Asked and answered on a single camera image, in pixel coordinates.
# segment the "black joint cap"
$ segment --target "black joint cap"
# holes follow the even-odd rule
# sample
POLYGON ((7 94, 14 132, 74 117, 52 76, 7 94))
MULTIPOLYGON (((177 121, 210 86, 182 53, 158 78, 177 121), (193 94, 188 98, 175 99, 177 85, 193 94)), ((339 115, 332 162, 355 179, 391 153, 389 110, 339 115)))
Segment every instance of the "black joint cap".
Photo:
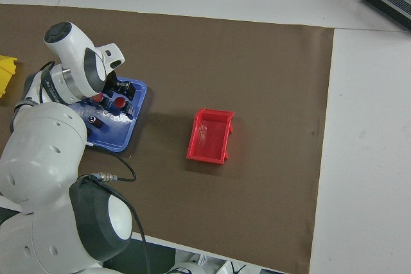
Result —
POLYGON ((44 41, 47 43, 56 43, 64 39, 71 31, 70 22, 60 22, 50 27, 44 35, 44 41))

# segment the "screw hole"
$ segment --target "screw hole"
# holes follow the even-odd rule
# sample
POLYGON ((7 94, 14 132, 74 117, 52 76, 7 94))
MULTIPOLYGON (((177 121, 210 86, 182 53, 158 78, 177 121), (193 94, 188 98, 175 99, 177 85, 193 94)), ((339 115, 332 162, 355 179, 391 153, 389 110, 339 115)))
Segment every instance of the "screw hole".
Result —
POLYGON ((13 178, 13 176, 12 176, 10 173, 7 175, 7 180, 9 181, 10 184, 12 184, 13 186, 15 186, 14 178, 13 178))
POLYGON ((29 257, 31 255, 30 249, 28 248, 28 246, 24 247, 24 254, 29 257))
POLYGON ((61 153, 60 149, 58 149, 56 146, 50 146, 50 149, 52 149, 56 153, 61 153))
POLYGON ((56 248, 56 246, 54 246, 54 245, 50 245, 49 251, 50 251, 50 254, 53 255, 53 256, 57 256, 57 255, 58 255, 57 248, 56 248))

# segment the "white tabletop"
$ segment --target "white tabletop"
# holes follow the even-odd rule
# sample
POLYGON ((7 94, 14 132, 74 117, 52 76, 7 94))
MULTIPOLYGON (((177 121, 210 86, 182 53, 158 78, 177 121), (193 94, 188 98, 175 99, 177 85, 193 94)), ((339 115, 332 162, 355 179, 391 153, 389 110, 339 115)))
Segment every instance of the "white tabletop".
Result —
POLYGON ((411 272, 411 35, 397 24, 360 0, 0 3, 337 28, 310 273, 411 272))

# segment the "blue plastic tray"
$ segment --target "blue plastic tray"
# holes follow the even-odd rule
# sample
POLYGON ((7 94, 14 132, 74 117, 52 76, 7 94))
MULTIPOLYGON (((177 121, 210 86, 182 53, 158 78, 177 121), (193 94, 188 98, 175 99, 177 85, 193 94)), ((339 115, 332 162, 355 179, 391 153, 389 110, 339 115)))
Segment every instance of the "blue plastic tray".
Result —
MULTIPOLYGON (((129 81, 136 89, 133 100, 130 102, 135 108, 133 116, 128 116, 123 112, 115 116, 110 110, 105 110, 97 105, 91 106, 84 101, 69 105, 84 120, 86 127, 91 130, 87 141, 113 152, 121 152, 127 148, 147 93, 147 86, 142 81, 121 77, 118 77, 118 80, 129 81), (103 121, 103 126, 95 128, 89 124, 87 120, 90 116, 95 116, 103 121)), ((119 96, 122 95, 114 93, 111 100, 115 100, 119 96)))

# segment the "silver band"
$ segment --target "silver band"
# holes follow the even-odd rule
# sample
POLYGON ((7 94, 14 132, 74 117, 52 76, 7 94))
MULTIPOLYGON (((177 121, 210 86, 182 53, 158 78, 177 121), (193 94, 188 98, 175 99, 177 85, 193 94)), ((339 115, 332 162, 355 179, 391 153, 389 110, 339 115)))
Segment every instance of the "silver band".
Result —
POLYGON ((80 89, 77 87, 76 83, 74 82, 73 75, 71 75, 70 69, 63 69, 63 78, 64 81, 66 82, 67 87, 73 93, 73 95, 78 98, 80 101, 83 99, 87 99, 87 96, 83 94, 83 92, 80 91, 80 89))

